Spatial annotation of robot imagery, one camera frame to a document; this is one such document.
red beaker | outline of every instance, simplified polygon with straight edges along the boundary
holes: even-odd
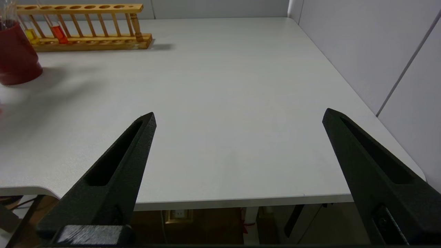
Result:
[[[41,75],[38,56],[18,22],[0,31],[0,83],[26,83]]]

test tube rack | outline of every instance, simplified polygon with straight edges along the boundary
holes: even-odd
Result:
[[[37,52],[60,52],[60,51],[91,51],[91,50],[132,50],[147,49],[152,41],[152,34],[142,34],[139,26],[137,13],[142,11],[142,4],[75,4],[75,5],[18,5],[19,17],[28,16],[37,30],[39,42],[32,44]],[[116,34],[109,34],[104,14],[112,16]],[[121,34],[116,14],[124,14],[129,34]],[[67,44],[60,44],[55,34],[45,34],[36,15],[55,15],[61,24],[67,37]],[[84,15],[90,29],[90,34],[84,34],[78,24],[77,15]],[[103,34],[97,34],[90,19],[90,15],[97,15]],[[71,35],[65,19],[69,16],[75,25],[78,35]]]

electrical outlet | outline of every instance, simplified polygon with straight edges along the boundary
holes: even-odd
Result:
[[[187,216],[187,210],[172,210],[173,219],[185,219]]]
[[[167,210],[166,224],[193,222],[193,210]]]

glass test tube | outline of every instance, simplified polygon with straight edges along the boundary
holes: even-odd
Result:
[[[48,23],[49,27],[52,29],[52,32],[54,32],[55,37],[58,39],[58,42],[60,44],[67,44],[69,41],[67,40],[66,35],[64,34],[63,29],[60,27],[58,22],[53,25],[49,15],[44,15],[46,22]]]
[[[35,33],[34,29],[32,28],[32,24],[27,19],[27,17],[22,18],[19,16],[19,19],[25,29],[26,37],[29,39],[30,43],[33,45],[36,45],[40,42],[40,38],[38,38],[37,34]]]

white table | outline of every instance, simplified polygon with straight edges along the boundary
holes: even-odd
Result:
[[[62,197],[151,111],[136,210],[352,201],[321,123],[326,108],[424,178],[293,20],[140,23],[152,49],[40,53],[40,78],[0,88],[0,195]]]

